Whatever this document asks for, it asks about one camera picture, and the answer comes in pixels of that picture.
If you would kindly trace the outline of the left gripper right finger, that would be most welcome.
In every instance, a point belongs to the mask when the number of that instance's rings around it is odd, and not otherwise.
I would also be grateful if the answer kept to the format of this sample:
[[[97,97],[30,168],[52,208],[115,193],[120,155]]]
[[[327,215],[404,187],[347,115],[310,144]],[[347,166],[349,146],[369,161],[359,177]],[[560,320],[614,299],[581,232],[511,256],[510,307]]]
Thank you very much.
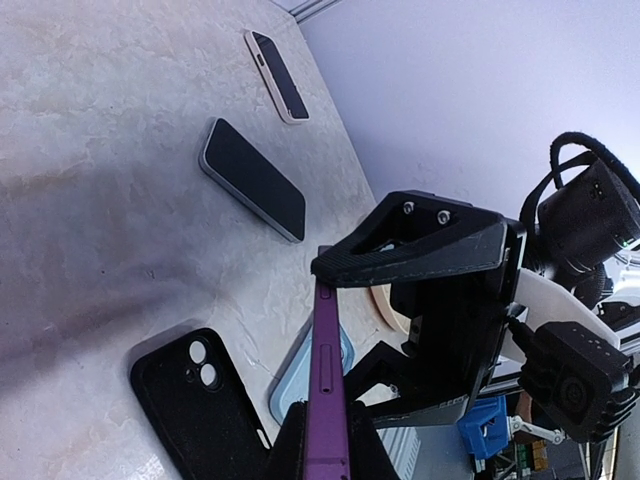
[[[398,475],[368,409],[361,401],[347,408],[350,472],[354,480],[392,480]]]

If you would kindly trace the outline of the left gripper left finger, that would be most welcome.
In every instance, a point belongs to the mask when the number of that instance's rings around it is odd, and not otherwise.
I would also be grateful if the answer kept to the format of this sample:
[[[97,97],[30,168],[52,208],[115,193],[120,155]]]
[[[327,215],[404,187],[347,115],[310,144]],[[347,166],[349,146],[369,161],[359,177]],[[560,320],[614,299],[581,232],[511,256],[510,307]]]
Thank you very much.
[[[302,480],[306,439],[307,402],[290,405],[267,458],[264,480]]]

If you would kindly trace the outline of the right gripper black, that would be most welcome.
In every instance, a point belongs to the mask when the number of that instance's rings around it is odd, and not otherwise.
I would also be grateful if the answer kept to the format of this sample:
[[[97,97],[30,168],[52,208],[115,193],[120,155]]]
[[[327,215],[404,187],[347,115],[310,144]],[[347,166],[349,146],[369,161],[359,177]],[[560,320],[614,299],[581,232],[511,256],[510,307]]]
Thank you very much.
[[[523,311],[514,296],[526,236],[506,234],[498,212],[396,191],[311,262],[333,287],[395,283],[391,306],[411,319],[405,354],[379,341],[346,374],[348,405],[382,384],[400,396],[369,409],[394,415],[391,425],[447,425],[467,413],[493,375],[508,319]]]

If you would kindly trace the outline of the black phone case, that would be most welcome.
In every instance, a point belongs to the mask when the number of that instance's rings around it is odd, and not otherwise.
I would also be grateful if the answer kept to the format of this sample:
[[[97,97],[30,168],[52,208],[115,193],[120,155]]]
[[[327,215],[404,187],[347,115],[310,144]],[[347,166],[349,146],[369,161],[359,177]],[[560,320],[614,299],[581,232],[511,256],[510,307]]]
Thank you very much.
[[[141,356],[130,384],[183,479],[259,479],[271,443],[217,332],[192,330]]]

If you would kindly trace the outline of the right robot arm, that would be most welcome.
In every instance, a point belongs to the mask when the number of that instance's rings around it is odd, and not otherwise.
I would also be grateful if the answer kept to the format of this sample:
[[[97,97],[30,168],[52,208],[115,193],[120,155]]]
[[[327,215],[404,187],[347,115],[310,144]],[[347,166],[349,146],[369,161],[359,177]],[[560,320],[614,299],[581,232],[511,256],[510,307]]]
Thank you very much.
[[[378,384],[399,397],[373,405],[379,427],[459,418],[500,357],[519,385],[577,440],[601,441],[630,414],[638,368],[594,315],[588,281],[639,238],[639,184],[601,142],[559,135],[550,170],[517,219],[420,191],[388,194],[311,265],[338,288],[387,285],[410,329],[400,349],[375,345],[347,374],[349,401]]]

